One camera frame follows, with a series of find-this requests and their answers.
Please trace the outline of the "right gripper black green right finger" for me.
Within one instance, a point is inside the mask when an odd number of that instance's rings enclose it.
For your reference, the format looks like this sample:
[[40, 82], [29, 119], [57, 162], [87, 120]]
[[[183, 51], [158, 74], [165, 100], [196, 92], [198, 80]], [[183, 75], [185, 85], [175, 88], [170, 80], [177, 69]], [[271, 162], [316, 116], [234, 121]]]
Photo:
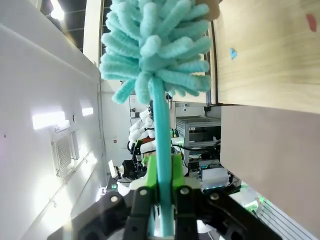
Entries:
[[223, 190], [203, 193], [200, 181], [186, 177], [183, 160], [172, 155], [175, 239], [197, 240], [197, 221], [214, 228], [225, 240], [279, 240], [281, 237]]

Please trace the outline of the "right gripper black green left finger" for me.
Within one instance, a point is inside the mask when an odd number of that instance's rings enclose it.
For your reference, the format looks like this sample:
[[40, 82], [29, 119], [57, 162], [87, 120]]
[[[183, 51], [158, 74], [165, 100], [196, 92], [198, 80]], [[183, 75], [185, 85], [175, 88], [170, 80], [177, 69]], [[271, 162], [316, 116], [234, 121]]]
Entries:
[[122, 196], [109, 191], [92, 206], [69, 220], [49, 240], [107, 240], [123, 229], [124, 240], [146, 240], [151, 210], [157, 193], [157, 163], [154, 155], [144, 158], [147, 172], [130, 184]]

